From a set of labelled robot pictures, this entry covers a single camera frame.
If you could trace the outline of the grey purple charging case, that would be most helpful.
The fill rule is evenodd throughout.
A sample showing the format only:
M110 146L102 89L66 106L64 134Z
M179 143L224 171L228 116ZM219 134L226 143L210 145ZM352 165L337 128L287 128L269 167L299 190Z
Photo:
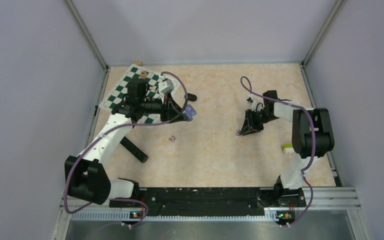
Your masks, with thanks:
M197 112L192 105L188 104L183 111L183 115L186 117L187 122L191 122L194 116L197 115Z

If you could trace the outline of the black earbud charging case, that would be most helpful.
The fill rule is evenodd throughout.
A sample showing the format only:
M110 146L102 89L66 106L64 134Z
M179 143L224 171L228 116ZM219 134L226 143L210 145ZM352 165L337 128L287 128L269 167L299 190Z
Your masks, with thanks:
M188 94L185 96L185 99L186 99L187 101L195 102L195 101L198 99L198 97L197 97L195 94L193 94L193 93L188 93Z

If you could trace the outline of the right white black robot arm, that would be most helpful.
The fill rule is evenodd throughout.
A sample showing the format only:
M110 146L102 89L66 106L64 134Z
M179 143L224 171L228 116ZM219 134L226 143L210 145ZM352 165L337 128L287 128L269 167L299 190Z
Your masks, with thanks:
M292 124L291 145L293 159L280 175L273 188L273 200L287 206L302 190L304 179L320 158L335 145L329 111L326 108L306 109L286 99L278 98L276 90L262 95L263 101L249 98L252 107L245 111L239 136L259 133L264 125L277 119Z

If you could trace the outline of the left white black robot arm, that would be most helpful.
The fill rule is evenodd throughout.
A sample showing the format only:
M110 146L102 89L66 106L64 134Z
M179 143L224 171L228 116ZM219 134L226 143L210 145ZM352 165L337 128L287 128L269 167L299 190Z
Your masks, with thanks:
M102 130L78 155L69 156L64 163L65 197L73 197L101 205L106 200L121 198L129 207L140 202L140 193L128 179L110 179L106 173L113 152L134 126L140 125L145 114L160 116L159 125L190 122L196 110L185 103L179 106L173 99L173 83L164 78L158 83L159 96L148 96L150 86L145 79L133 78L126 85L127 93L122 96L108 117Z

